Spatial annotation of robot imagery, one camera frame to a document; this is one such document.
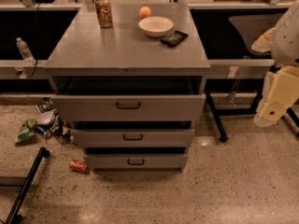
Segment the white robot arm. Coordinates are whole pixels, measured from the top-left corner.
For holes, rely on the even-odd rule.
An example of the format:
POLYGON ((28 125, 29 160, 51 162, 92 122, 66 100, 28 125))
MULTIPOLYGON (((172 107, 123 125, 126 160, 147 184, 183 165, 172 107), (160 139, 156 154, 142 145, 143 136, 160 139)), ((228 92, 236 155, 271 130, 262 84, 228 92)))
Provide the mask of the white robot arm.
POLYGON ((254 51, 270 51, 280 66, 267 72, 262 100, 253 122, 258 127, 274 125, 299 99, 299 1, 292 3, 276 25, 261 35, 251 46, 254 51))

